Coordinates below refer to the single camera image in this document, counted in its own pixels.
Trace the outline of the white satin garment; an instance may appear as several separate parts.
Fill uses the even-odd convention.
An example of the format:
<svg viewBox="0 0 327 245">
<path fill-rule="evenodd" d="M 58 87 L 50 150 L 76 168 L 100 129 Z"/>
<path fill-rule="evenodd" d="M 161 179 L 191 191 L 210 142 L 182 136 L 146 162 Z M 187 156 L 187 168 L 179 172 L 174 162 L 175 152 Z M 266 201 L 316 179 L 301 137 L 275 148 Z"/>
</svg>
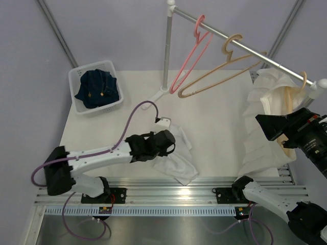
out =
<svg viewBox="0 0 327 245">
<path fill-rule="evenodd" d="M 171 124 L 169 131 L 175 137 L 175 150 L 164 157 L 157 157 L 153 168 L 169 177 L 173 177 L 183 186 L 188 185 L 199 176 L 193 165 L 192 145 L 181 126 Z"/>
</svg>

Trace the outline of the dark blue denim skirt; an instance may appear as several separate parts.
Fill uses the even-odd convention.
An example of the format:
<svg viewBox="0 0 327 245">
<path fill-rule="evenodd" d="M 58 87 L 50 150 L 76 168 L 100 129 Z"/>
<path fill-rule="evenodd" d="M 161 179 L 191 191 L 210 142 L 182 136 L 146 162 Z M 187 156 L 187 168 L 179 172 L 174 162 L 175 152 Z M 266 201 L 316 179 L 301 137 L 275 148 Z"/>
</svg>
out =
<svg viewBox="0 0 327 245">
<path fill-rule="evenodd" d="M 89 70 L 80 78 L 80 89 L 75 98 L 87 109 L 102 107 L 120 99 L 117 79 L 110 72 Z"/>
</svg>

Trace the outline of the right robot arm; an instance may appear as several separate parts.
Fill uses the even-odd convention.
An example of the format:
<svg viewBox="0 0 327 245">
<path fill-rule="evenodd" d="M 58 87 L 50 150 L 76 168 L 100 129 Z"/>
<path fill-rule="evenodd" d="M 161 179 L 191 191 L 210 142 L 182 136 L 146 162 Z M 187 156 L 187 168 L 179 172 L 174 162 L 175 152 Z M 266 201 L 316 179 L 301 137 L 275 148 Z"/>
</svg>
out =
<svg viewBox="0 0 327 245">
<path fill-rule="evenodd" d="M 307 108 L 287 115 L 255 117 L 265 137 L 274 141 L 284 135 L 282 146 L 300 149 L 326 176 L 326 116 Z M 231 186 L 235 201 L 258 204 L 281 218 L 305 244 L 326 244 L 326 209 L 311 202 L 305 187 L 295 186 L 283 193 L 278 186 L 264 186 L 248 176 L 239 177 Z"/>
</svg>

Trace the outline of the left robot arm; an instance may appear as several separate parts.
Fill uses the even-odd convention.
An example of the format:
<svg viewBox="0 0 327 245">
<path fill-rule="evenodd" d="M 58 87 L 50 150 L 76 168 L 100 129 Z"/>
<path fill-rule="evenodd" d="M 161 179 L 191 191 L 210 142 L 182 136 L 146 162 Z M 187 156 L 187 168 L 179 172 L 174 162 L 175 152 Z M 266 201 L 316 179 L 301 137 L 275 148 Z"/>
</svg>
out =
<svg viewBox="0 0 327 245">
<path fill-rule="evenodd" d="M 119 193 L 110 189 L 105 177 L 91 177 L 86 172 L 115 164 L 146 162 L 164 157 L 175 150 L 175 137 L 168 130 L 132 135 L 117 148 L 94 149 L 86 152 L 67 152 L 56 147 L 48 157 L 44 174 L 49 196 L 69 191 L 82 194 L 83 204 L 110 204 L 119 201 Z"/>
</svg>

